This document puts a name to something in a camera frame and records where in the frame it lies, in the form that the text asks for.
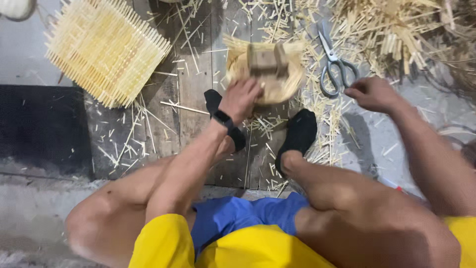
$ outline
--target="black watch strap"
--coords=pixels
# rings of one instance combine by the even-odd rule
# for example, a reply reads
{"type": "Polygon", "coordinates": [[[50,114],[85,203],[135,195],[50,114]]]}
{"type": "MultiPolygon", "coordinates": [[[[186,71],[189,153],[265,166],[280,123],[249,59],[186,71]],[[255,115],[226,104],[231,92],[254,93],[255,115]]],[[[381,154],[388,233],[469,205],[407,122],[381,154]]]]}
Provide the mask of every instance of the black watch strap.
{"type": "Polygon", "coordinates": [[[221,110],[217,110],[212,114],[212,117],[218,121],[218,123],[224,125],[227,129],[228,132],[230,132],[235,125],[233,124],[233,120],[231,120],[231,117],[228,116],[225,112],[221,110]]]}

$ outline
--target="black mat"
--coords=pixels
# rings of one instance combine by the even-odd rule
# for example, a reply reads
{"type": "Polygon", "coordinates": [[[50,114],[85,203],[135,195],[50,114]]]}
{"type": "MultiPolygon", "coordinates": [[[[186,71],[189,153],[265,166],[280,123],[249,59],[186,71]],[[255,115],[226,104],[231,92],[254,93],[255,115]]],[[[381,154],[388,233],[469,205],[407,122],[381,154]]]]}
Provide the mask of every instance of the black mat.
{"type": "Polygon", "coordinates": [[[0,85],[0,160],[47,177],[92,177],[82,89],[0,85]]]}

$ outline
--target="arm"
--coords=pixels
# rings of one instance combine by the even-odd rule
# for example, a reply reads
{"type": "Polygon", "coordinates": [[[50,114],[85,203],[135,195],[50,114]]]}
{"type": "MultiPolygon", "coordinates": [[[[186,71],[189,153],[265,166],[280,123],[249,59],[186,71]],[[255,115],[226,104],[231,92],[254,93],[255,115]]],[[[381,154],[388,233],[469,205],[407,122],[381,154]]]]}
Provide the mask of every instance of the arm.
{"type": "Polygon", "coordinates": [[[421,119],[417,110],[384,79],[364,78],[346,89],[367,110],[388,114],[407,150],[410,172],[433,211],[476,216],[476,175],[461,154],[421,119]]]}
{"type": "MultiPolygon", "coordinates": [[[[251,114],[261,92],[256,80],[231,83],[218,108],[237,125],[251,114]]],[[[212,119],[198,138],[170,162],[164,171],[163,181],[155,185],[148,201],[146,223],[164,214],[185,215],[192,198],[205,183],[205,174],[226,135],[226,127],[212,119]]]]}

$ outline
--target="hand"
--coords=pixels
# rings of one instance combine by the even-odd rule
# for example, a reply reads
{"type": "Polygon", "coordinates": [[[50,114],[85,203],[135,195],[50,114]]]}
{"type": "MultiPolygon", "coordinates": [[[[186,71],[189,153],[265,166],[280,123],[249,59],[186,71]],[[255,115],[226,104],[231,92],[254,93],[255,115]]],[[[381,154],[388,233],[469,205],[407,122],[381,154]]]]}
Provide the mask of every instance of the hand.
{"type": "Polygon", "coordinates": [[[360,107],[372,112],[389,114],[407,103],[385,79],[378,76],[359,79],[344,93],[357,100],[360,107]]]}
{"type": "Polygon", "coordinates": [[[218,109],[224,111],[235,125],[251,115],[255,101],[263,94],[256,79],[232,81],[218,109]]]}

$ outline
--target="black sock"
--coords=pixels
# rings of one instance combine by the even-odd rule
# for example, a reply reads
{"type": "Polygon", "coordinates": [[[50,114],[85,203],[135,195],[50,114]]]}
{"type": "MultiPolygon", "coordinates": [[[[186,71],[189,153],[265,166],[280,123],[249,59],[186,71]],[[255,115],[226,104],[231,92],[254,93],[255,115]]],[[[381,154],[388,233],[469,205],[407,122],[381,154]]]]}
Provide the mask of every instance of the black sock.
{"type": "Polygon", "coordinates": [[[276,169],[281,171],[281,156],[289,150],[297,150],[304,155],[316,140],[317,122],[316,115],[308,109],[302,109],[287,124],[286,139],[278,151],[275,161],[276,169]]]}
{"type": "MultiPolygon", "coordinates": [[[[213,89],[209,89],[209,90],[205,91],[205,93],[203,93],[203,95],[205,96],[205,101],[207,102],[206,107],[207,107],[208,112],[210,113],[210,119],[211,119],[211,117],[212,117],[211,115],[213,113],[215,113],[216,111],[218,111],[218,106],[220,106],[220,102],[221,102],[222,97],[221,97],[220,93],[218,93],[217,91],[215,91],[213,89]]],[[[227,135],[230,136],[231,139],[233,140],[233,142],[235,143],[235,151],[236,152],[245,148],[245,146],[246,146],[246,137],[240,131],[239,128],[234,127],[233,129],[228,131],[227,135]]]]}

